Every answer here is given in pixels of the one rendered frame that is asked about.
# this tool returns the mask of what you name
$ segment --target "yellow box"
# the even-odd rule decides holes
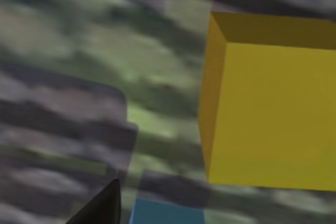
[[[198,124],[208,181],[336,190],[336,25],[212,13]]]

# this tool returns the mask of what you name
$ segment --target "blue object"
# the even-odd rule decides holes
[[[199,209],[137,198],[129,224],[205,224]]]

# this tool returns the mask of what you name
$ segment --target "blurry textured ground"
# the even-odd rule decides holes
[[[336,8],[335,0],[228,2],[220,8],[302,16]],[[156,13],[127,0],[0,0],[2,57],[106,83],[127,95],[128,120],[141,130],[123,193],[127,208],[144,169],[205,179],[196,105],[212,4],[165,0],[165,12]],[[218,191],[225,197],[212,197],[208,223],[336,223],[336,197],[249,187]]]

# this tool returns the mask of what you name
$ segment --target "black triangular shape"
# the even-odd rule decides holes
[[[115,179],[66,224],[119,224],[120,216],[120,182]]]

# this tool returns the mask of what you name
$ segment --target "cube's front face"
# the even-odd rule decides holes
[[[336,190],[334,50],[228,42],[208,181]]]

